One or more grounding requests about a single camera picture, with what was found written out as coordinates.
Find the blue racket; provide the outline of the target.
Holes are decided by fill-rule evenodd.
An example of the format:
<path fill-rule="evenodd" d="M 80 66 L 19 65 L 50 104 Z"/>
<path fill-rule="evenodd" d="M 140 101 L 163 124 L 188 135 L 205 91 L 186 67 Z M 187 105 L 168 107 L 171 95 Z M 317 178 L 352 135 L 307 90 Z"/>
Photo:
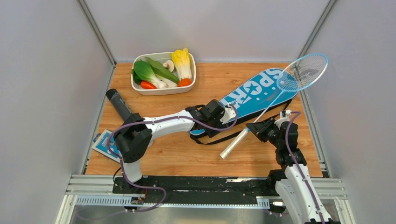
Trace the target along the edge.
<path fill-rule="evenodd" d="M 315 83 L 324 74 L 328 58 L 323 54 L 308 54 L 289 64 L 279 75 L 279 92 L 271 98 L 267 108 L 254 120 L 257 122 L 284 92 L 298 92 Z"/>

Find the blue racket bag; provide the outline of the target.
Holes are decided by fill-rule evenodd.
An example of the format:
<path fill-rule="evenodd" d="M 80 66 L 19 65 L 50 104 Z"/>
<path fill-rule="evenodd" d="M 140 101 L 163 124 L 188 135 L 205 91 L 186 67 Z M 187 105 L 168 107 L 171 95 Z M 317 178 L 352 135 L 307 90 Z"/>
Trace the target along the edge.
<path fill-rule="evenodd" d="M 276 81 L 282 71 L 280 68 L 266 69 L 221 98 L 219 102 L 223 105 L 234 104 L 238 112 L 236 124 L 256 118 L 264 109 L 269 112 L 279 106 L 284 106 L 283 109 L 286 110 L 297 95 L 296 92 L 284 92 L 269 107 L 270 103 L 281 92 L 276 85 Z"/>

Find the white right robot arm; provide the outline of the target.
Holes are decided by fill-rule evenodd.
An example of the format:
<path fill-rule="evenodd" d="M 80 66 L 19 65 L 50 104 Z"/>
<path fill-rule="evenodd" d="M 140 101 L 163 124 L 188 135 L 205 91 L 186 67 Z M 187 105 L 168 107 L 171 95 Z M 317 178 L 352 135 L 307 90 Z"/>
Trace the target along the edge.
<path fill-rule="evenodd" d="M 335 223 L 314 189 L 306 159 L 298 148 L 298 125 L 292 121 L 277 125 L 270 118 L 246 126 L 260 141 L 276 148 L 276 161 L 281 169 L 269 172 L 266 188 L 282 198 L 293 223 Z"/>

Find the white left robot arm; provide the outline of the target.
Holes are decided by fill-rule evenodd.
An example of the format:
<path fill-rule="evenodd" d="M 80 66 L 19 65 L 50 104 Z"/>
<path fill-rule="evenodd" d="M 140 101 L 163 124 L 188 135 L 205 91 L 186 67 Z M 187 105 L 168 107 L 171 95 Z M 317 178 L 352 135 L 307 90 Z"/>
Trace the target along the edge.
<path fill-rule="evenodd" d="M 222 105 L 217 100 L 161 117 L 143 118 L 138 113 L 130 114 L 124 124 L 112 133 L 120 153 L 126 189 L 131 193 L 141 191 L 141 158 L 155 139 L 198 129 L 204 129 L 208 133 L 223 131 L 228 129 L 227 122 L 235 116 L 235 108 L 231 104 Z"/>

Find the black shuttlecock tube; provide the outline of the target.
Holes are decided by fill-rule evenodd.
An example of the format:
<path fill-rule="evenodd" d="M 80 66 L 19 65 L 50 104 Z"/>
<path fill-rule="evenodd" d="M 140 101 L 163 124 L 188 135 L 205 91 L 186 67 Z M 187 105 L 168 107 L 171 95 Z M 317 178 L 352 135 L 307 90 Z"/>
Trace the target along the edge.
<path fill-rule="evenodd" d="M 126 121 L 132 115 L 128 105 L 125 103 L 116 89 L 109 89 L 106 92 L 106 97 L 111 102 L 123 121 Z"/>

